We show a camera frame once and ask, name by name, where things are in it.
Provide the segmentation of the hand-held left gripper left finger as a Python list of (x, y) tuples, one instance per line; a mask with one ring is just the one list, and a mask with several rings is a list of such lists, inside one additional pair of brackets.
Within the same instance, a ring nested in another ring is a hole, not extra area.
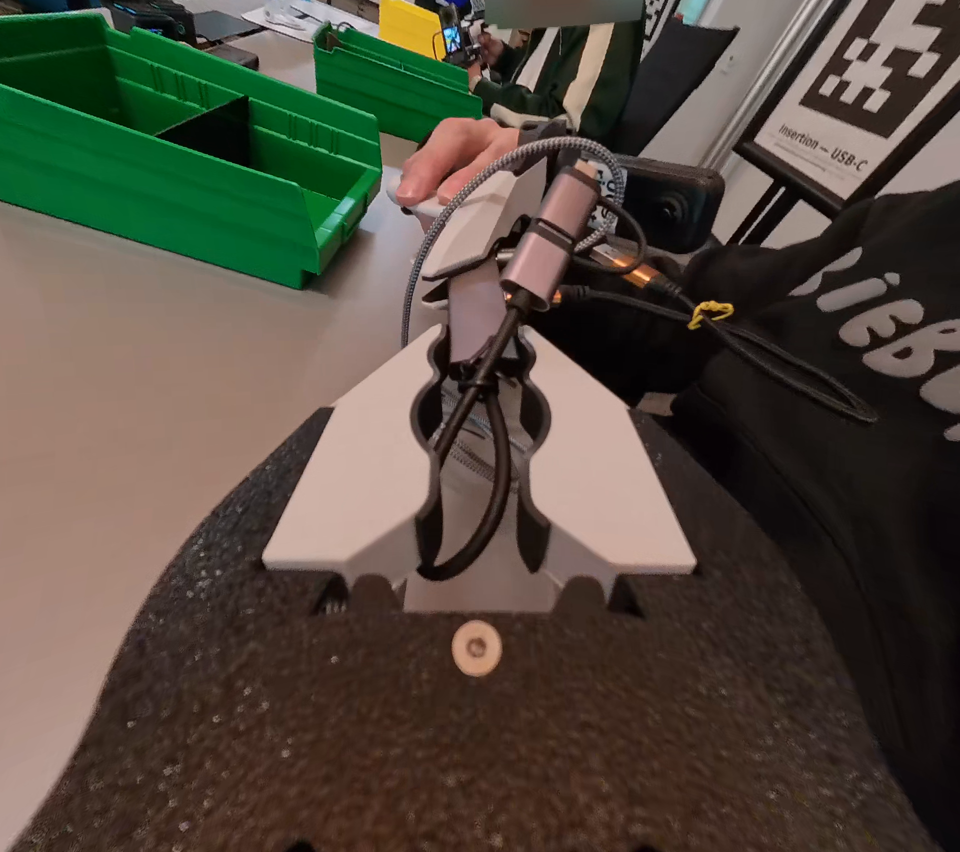
[(443, 541), (441, 428), (445, 327), (436, 325), (331, 410), (262, 553), (269, 570), (319, 570), (352, 585), (401, 582)]

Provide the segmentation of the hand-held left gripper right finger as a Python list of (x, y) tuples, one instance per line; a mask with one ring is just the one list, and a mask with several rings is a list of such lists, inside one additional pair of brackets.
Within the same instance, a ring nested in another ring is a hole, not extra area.
[(542, 335), (523, 328), (523, 385), (545, 402), (531, 438), (528, 513), (548, 525), (538, 569), (611, 589), (622, 575), (689, 574), (697, 560), (629, 407)]

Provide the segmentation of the grey USB hub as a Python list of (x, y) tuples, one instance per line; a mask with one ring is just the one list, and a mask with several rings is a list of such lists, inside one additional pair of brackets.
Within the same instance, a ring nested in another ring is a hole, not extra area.
[(492, 487), (481, 522), (456, 554), (438, 565), (436, 558), (440, 547), (421, 547), (421, 564), (417, 572), (433, 582), (449, 581), (465, 572), (482, 555), (498, 531), (510, 497), (512, 457), (509, 430), (498, 399), (497, 371), (521, 324), (533, 311), (546, 310), (553, 302), (594, 210), (604, 207), (621, 214), (639, 242), (638, 257), (633, 263), (621, 267), (619, 273), (628, 273), (640, 265), (646, 254), (646, 239), (639, 224), (625, 210), (602, 196), (592, 169), (578, 162), (563, 168), (553, 184), (545, 186), (538, 210), (530, 218), (522, 217), (517, 221), (510, 234), (493, 246), (491, 256), (482, 265), (468, 272), (430, 272), (429, 252), (450, 216), (466, 197), (498, 171), (507, 171), (505, 163), (496, 162), (485, 169), (449, 204), (440, 208), (414, 261), (404, 305), (408, 310), (419, 277), (437, 282), (460, 278), (486, 265), (493, 268), (491, 302), (495, 317), (500, 318), (499, 325), (495, 334), (485, 338), (466, 358), (457, 359), (466, 366), (459, 384), (460, 398), (434, 445), (438, 464), (443, 466), (473, 413), (474, 405), (483, 402), (494, 450)]

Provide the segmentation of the green plastic bin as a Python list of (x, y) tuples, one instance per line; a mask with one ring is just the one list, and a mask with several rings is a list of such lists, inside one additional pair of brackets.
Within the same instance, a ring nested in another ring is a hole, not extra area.
[(385, 135), (421, 142), (448, 118), (483, 116), (461, 68), (349, 25), (318, 29), (314, 63), (318, 95), (371, 114)]
[[(2, 201), (303, 289), (378, 194), (366, 113), (97, 13), (2, 18)], [(155, 138), (249, 99), (250, 167)]]

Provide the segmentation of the person's right forearm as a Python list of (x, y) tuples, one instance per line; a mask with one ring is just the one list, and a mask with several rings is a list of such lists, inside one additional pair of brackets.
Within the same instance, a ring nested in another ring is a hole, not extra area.
[[(694, 304), (729, 303), (742, 318), (757, 313), (769, 296), (756, 263), (719, 247), (684, 264), (665, 254), (653, 254), (647, 262)], [(687, 388), (722, 350), (709, 332), (606, 302), (562, 304), (534, 313), (529, 324), (629, 406), (650, 392), (676, 394)]]

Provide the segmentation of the grey desk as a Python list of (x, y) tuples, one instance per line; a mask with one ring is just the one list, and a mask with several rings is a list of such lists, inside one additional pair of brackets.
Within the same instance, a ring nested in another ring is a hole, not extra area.
[(420, 224), (377, 197), (294, 292), (2, 208), (2, 850), (633, 850), (662, 840), (635, 618), (461, 617), (259, 554), (396, 348)]

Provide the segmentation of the person's right hand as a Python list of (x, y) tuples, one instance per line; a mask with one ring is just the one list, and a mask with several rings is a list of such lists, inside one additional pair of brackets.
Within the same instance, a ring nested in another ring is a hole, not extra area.
[(407, 209), (431, 198), (449, 204), (489, 165), (516, 149), (520, 136), (520, 130), (490, 118), (442, 121), (402, 165), (394, 202)]

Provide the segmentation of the small black handheld device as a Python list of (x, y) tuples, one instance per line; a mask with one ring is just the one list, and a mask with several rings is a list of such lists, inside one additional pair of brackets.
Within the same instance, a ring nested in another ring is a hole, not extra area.
[(487, 29), (486, 0), (437, 0), (443, 60), (465, 69), (483, 65), (480, 36)]

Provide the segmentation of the yellow plastic bin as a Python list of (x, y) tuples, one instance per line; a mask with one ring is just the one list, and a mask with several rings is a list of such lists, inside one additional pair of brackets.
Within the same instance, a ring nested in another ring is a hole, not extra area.
[(404, 0), (379, 1), (378, 38), (434, 61), (447, 56), (439, 16)]

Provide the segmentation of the black framed marker sign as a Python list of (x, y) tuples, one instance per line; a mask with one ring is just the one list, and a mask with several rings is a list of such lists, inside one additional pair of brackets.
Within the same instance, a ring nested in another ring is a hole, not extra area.
[(876, 196), (958, 114), (958, 57), (959, 0), (829, 0), (734, 148), (771, 183), (729, 242)]

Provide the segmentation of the black bin divider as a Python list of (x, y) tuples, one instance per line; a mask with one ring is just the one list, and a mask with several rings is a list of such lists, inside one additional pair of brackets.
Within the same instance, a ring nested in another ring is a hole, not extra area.
[(236, 97), (154, 136), (220, 161), (251, 167), (250, 100)]

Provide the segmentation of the white paper sheets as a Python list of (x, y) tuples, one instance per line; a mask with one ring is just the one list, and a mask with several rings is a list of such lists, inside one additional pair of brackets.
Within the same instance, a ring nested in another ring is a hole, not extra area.
[(241, 18), (300, 42), (313, 42), (318, 31), (327, 25), (378, 37), (376, 23), (317, 0), (262, 0), (259, 7), (242, 14)]

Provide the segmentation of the black flat pad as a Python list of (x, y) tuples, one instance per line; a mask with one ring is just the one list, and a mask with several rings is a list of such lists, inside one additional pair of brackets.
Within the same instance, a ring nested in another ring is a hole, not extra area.
[(215, 10), (193, 13), (193, 22), (198, 48), (223, 45), (263, 31), (261, 26), (245, 18), (237, 18)]

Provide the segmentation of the black charger device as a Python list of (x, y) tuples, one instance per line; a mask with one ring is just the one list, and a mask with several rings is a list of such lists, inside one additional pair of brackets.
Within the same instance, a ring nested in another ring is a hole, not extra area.
[(140, 29), (174, 42), (197, 46), (194, 17), (177, 2), (114, 2), (108, 8), (113, 28), (122, 34)]

